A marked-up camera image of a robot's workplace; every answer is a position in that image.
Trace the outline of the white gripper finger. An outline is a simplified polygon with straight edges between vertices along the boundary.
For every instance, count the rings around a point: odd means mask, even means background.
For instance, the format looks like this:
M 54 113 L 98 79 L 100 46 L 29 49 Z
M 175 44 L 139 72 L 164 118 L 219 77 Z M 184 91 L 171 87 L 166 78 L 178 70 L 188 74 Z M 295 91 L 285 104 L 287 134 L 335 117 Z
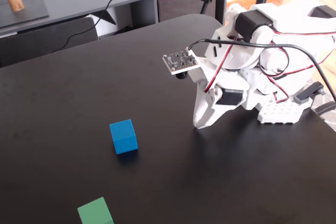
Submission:
M 219 105 L 200 106 L 196 110 L 196 128 L 203 129 L 213 125 L 224 113 L 236 109 L 238 106 L 234 105 Z
M 215 103 L 219 99 L 219 95 L 216 94 L 216 89 L 210 89 L 207 92 L 204 92 L 206 83 L 198 83 L 197 91 L 196 91 L 196 101 L 193 115 L 193 125 L 196 127 L 196 110 L 203 105 L 211 106 L 215 105 Z

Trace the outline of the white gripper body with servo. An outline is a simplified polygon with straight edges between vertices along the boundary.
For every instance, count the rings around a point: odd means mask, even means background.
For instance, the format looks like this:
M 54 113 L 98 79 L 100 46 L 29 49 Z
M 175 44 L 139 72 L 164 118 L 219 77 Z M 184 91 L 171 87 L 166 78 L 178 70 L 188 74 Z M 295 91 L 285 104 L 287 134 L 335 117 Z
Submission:
M 203 62 L 198 69 L 198 82 L 206 83 L 204 92 L 216 89 L 219 99 L 215 104 L 241 105 L 246 101 L 249 84 L 239 74 L 220 70 L 210 62 Z

